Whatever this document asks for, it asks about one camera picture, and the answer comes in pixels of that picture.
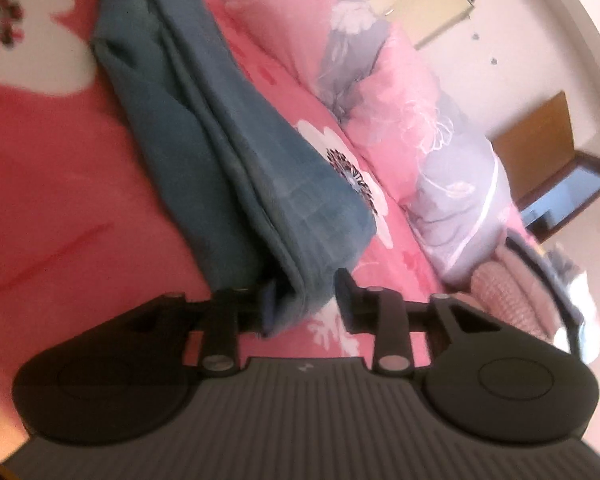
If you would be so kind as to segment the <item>blue denim jeans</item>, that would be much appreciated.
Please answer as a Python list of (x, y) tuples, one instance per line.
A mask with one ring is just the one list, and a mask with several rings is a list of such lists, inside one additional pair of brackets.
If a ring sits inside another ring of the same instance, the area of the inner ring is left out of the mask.
[(375, 219), (244, 76), (204, 0), (100, 0), (92, 46), (211, 290), (251, 292), (265, 334), (320, 310)]

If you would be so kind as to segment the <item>stack of folded pink clothes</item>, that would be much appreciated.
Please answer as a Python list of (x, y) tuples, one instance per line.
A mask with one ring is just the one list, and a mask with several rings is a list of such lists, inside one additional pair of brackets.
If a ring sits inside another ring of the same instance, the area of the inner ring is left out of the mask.
[(590, 365), (600, 356), (600, 315), (588, 274), (559, 245), (545, 250), (509, 230), (472, 272), (466, 292), (453, 296), (565, 352), (572, 321), (581, 361)]

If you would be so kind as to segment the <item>red floral bed blanket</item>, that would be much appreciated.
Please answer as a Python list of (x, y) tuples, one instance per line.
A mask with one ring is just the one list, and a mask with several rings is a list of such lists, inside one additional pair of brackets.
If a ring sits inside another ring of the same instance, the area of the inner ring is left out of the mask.
[(8, 1), (24, 19), (0, 47), (0, 456), (22, 364), (163, 292), (209, 295), (87, 45), (97, 0)]

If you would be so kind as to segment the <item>pink floral duvet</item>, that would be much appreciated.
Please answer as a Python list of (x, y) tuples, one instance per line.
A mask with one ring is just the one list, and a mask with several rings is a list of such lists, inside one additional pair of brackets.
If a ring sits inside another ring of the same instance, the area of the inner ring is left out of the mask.
[(491, 142), (370, 0), (222, 0), (336, 117), (403, 210), (441, 281), (461, 289), (519, 226)]

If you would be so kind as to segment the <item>brown wooden door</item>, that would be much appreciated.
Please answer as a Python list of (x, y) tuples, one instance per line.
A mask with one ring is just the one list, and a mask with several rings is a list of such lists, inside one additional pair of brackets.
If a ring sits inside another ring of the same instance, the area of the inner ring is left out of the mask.
[(565, 92), (561, 91), (492, 141), (519, 203), (576, 154)]

